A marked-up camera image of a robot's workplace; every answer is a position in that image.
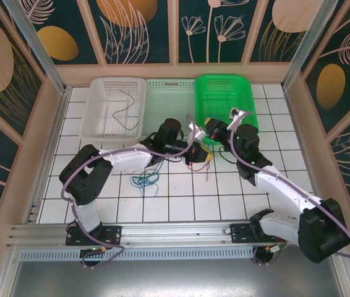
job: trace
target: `white plastic basket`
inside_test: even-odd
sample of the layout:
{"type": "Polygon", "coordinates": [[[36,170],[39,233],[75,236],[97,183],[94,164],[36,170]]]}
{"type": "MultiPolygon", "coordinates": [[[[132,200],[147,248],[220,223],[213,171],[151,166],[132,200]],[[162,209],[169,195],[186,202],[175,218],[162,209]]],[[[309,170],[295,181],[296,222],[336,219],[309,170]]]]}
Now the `white plastic basket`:
{"type": "Polygon", "coordinates": [[[142,134],[147,84],[133,77],[105,77],[90,85],[79,135],[91,142],[136,144],[142,134]]]}

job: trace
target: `purple cable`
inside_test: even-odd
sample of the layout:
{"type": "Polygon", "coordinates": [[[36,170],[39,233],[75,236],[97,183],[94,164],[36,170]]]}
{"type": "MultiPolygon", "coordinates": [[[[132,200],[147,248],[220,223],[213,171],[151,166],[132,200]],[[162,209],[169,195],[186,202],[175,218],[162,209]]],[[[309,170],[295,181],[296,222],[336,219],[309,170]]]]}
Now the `purple cable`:
{"type": "MultiPolygon", "coordinates": [[[[111,155],[115,155],[117,153],[123,153],[123,152],[145,152],[145,153],[150,153],[152,155],[156,155],[156,156],[159,156],[159,157],[165,157],[165,158],[174,158],[174,157],[179,157],[181,155],[183,155],[184,153],[186,153],[190,148],[191,146],[193,145],[193,142],[195,140],[195,130],[196,130],[196,125],[194,123],[194,120],[192,119],[191,115],[187,114],[186,115],[186,119],[193,124],[193,131],[192,131],[192,139],[190,141],[190,143],[188,143],[187,147],[179,152],[179,153],[175,153],[174,155],[165,155],[163,153],[156,153],[156,152],[151,152],[145,148],[137,148],[137,147],[129,147],[129,148],[121,148],[119,150],[113,150],[113,151],[110,151],[110,152],[107,152],[107,153],[103,153],[101,155],[98,155],[98,156],[95,156],[89,160],[87,160],[86,162],[84,162],[83,164],[81,164],[71,175],[70,177],[67,179],[67,181],[64,183],[64,186],[62,187],[61,189],[61,198],[64,199],[65,201],[68,201],[71,203],[72,205],[72,213],[74,214],[74,217],[75,217],[75,221],[76,221],[76,224],[79,226],[79,228],[83,231],[83,233],[85,234],[85,236],[87,236],[90,240],[98,243],[100,246],[104,246],[105,248],[119,248],[121,249],[119,252],[115,253],[115,255],[113,255],[111,258],[109,258],[108,260],[106,261],[103,261],[103,262],[100,262],[99,264],[97,264],[95,267],[98,268],[98,267],[101,267],[101,266],[104,266],[105,264],[111,262],[114,258],[116,258],[118,255],[120,255],[124,250],[125,250],[125,247],[124,246],[118,246],[118,245],[115,245],[115,244],[108,244],[108,243],[104,243],[100,240],[97,240],[96,238],[92,237],[90,234],[88,234],[88,232],[86,231],[86,229],[78,223],[79,221],[79,217],[77,215],[77,212],[76,212],[76,208],[75,208],[75,204],[74,204],[74,201],[73,199],[71,198],[66,198],[65,197],[65,191],[67,189],[67,187],[69,186],[70,182],[75,178],[75,176],[81,172],[87,165],[89,165],[90,163],[94,162],[95,160],[98,160],[98,159],[101,159],[101,158],[104,158],[104,157],[107,157],[107,156],[111,156],[111,155]]],[[[88,253],[85,257],[83,257],[82,259],[82,264],[84,265],[84,267],[86,267],[85,263],[84,263],[84,259],[87,257],[87,256],[90,256],[92,254],[96,254],[96,253],[101,253],[101,251],[95,251],[95,252],[91,252],[91,253],[88,253]]]]}
{"type": "MultiPolygon", "coordinates": [[[[239,123],[242,121],[242,119],[246,116],[251,115],[252,113],[244,113],[237,121],[236,124],[234,125],[233,129],[231,129],[231,134],[230,134],[230,147],[231,147],[231,151],[233,153],[233,155],[237,158],[237,160],[239,160],[242,164],[244,164],[245,166],[248,166],[249,168],[252,168],[254,170],[257,171],[261,171],[265,174],[268,174],[274,178],[278,178],[280,181],[282,181],[283,183],[285,183],[287,186],[289,186],[291,189],[295,190],[296,192],[298,192],[303,198],[309,200],[312,204],[314,204],[314,206],[318,207],[319,210],[321,210],[325,215],[327,215],[331,220],[333,220],[339,227],[340,229],[342,229],[342,231],[349,237],[350,239],[350,232],[348,231],[348,229],[339,221],[337,220],[337,218],[335,218],[330,212],[328,212],[326,209],[324,209],[320,204],[318,204],[316,201],[314,201],[313,199],[310,199],[309,195],[307,195],[304,191],[302,191],[299,187],[297,187],[295,184],[293,184],[290,180],[288,180],[287,178],[285,178],[284,176],[282,176],[281,174],[279,174],[277,176],[277,174],[272,173],[271,171],[265,170],[263,168],[259,168],[256,167],[252,164],[249,164],[248,162],[244,161],[242,158],[240,158],[240,156],[237,154],[236,149],[234,148],[234,133],[236,132],[236,129],[239,125],[239,123]]],[[[342,252],[337,252],[336,255],[338,256],[342,256],[342,257],[347,257],[350,258],[350,254],[344,254],[342,252]]]]}

